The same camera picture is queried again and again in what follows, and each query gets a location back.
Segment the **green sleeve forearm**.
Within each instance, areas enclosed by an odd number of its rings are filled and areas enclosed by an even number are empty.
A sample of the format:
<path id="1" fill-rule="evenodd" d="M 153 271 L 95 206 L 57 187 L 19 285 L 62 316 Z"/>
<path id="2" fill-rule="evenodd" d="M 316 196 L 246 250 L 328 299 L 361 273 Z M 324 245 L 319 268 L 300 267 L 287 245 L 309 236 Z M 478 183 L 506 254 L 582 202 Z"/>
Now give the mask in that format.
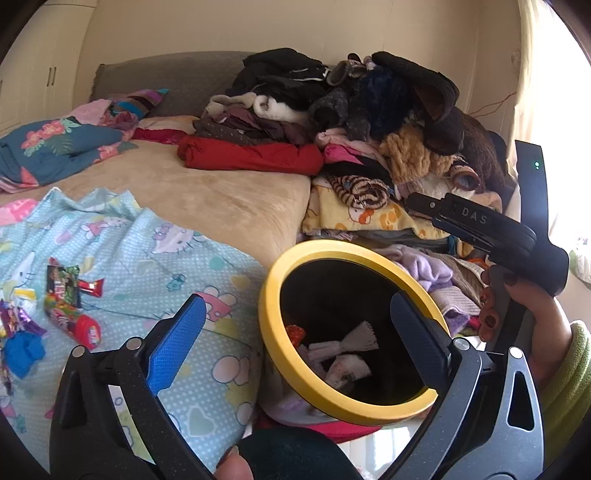
<path id="1" fill-rule="evenodd" d="M 590 332 L 581 321 L 571 331 L 567 355 L 540 395 L 546 466 L 566 448 L 591 403 Z"/>

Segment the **right hand painted nails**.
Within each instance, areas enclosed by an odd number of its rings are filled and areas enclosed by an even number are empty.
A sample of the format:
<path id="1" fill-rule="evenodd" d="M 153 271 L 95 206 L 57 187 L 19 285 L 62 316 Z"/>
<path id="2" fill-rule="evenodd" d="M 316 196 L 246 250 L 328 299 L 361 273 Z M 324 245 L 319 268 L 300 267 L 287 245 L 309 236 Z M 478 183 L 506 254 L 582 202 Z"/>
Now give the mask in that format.
<path id="1" fill-rule="evenodd" d="M 495 306 L 495 293 L 490 287 L 489 273 L 485 271 L 481 275 L 487 284 L 481 293 L 483 309 L 479 315 L 479 338 L 484 342 L 493 338 L 501 322 Z M 567 356 L 573 337 L 570 323 L 559 302 L 538 285 L 520 279 L 513 273 L 504 276 L 504 284 L 510 297 L 535 317 L 528 363 L 536 386 L 542 390 Z"/>

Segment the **left hand painted nails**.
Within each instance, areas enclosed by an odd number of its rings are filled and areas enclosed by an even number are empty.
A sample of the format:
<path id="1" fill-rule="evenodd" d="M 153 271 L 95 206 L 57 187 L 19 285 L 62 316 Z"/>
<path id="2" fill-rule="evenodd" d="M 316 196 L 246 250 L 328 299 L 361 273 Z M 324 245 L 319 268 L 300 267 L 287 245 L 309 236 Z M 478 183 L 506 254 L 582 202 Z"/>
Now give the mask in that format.
<path id="1" fill-rule="evenodd" d="M 229 448 L 218 462 L 214 478 L 217 480 L 252 480 L 252 469 L 239 454 L 238 445 Z"/>

